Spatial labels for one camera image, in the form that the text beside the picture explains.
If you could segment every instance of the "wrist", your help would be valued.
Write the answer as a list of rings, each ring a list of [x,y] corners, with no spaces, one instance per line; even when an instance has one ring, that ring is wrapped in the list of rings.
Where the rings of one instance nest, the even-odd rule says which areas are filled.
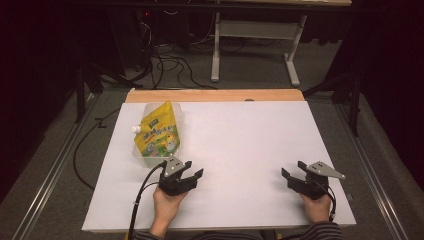
[[[170,222],[155,219],[150,227],[149,233],[156,237],[164,238]]]

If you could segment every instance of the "metal bracket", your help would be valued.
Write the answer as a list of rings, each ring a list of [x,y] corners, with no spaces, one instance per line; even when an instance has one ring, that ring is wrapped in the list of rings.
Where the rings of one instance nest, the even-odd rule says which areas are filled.
[[[320,176],[334,177],[343,180],[346,178],[345,175],[337,172],[336,170],[321,161],[307,166],[306,169]]]

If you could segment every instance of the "white bottle cap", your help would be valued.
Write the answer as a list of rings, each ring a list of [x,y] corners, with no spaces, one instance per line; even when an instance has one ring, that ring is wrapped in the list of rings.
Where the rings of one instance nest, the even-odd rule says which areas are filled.
[[[141,132],[141,127],[140,126],[134,126],[131,128],[131,132],[133,133],[140,133]]]

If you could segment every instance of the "floor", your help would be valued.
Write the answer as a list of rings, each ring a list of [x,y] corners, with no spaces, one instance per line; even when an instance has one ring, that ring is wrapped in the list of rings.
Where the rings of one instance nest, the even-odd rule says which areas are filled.
[[[299,45],[294,63],[300,90],[324,79],[339,45],[319,45],[317,41]],[[287,46],[284,41],[249,39],[242,43],[228,39],[222,46],[220,81],[211,83],[210,44],[193,45],[190,51],[163,45],[158,48],[163,66],[158,58],[153,58],[153,74],[140,83],[146,89],[152,88],[163,69],[159,88],[197,84],[219,89],[292,88],[282,60]],[[189,67],[181,58],[171,56],[184,57]],[[132,69],[127,69],[127,73],[128,77],[137,74]],[[97,123],[95,118],[118,108],[129,90],[119,85],[104,85],[103,94],[89,97],[84,122],[74,123],[75,95],[52,122],[28,167],[0,205],[0,239],[123,239],[124,233],[81,231],[93,192],[76,177],[74,160],[81,176],[95,185],[117,114],[103,122],[106,128],[94,129],[81,140]],[[317,93],[307,101],[336,169],[349,176],[342,186],[357,225],[342,228],[345,239],[421,239],[423,192],[391,146],[366,99],[361,96],[356,138],[346,127],[347,106],[332,104],[330,96],[331,92]],[[278,231],[290,235],[302,230]]]

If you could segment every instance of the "metal rail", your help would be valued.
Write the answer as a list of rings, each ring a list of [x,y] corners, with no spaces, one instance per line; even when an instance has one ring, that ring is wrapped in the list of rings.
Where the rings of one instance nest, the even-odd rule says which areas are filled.
[[[22,219],[12,239],[14,240],[27,239],[29,235],[31,234],[31,231],[34,228],[35,223],[38,220],[38,217],[43,211],[43,208],[46,205],[47,200],[49,199],[51,193],[53,192],[53,189],[57,181],[59,180],[62,170],[66,165],[68,153],[73,147],[74,142],[76,138],[78,137],[78,134],[82,126],[84,125],[84,122],[87,119],[89,112],[93,109],[97,101],[98,101],[98,97],[96,97],[94,94],[90,94],[87,100],[87,103],[89,103],[89,108],[87,110],[87,113],[83,116],[83,118],[81,119],[79,123],[75,123],[75,125],[72,127],[69,133],[69,136],[67,137],[65,141],[65,144],[63,145],[58,156],[56,157],[56,160],[54,161],[53,166],[51,167],[49,173],[47,174],[47,177],[45,178],[43,184],[39,188],[37,195],[35,196],[32,204],[30,205],[27,213]]]
[[[368,182],[368,185],[374,195],[378,207],[380,208],[381,214],[383,215],[384,220],[386,221],[390,233],[393,236],[393,239],[408,239],[408,236],[406,235],[405,230],[403,229],[402,224],[396,215],[396,211],[393,207],[392,201],[387,196],[386,192],[383,189],[383,186],[378,180],[374,168],[371,165],[371,161],[365,153],[365,150],[361,144],[359,137],[355,137],[355,135],[350,129],[349,118],[346,110],[340,104],[336,104],[334,106],[337,114],[342,120],[344,127],[349,133],[353,145],[355,146],[355,149],[360,159],[361,168],[365,173],[365,179]]]

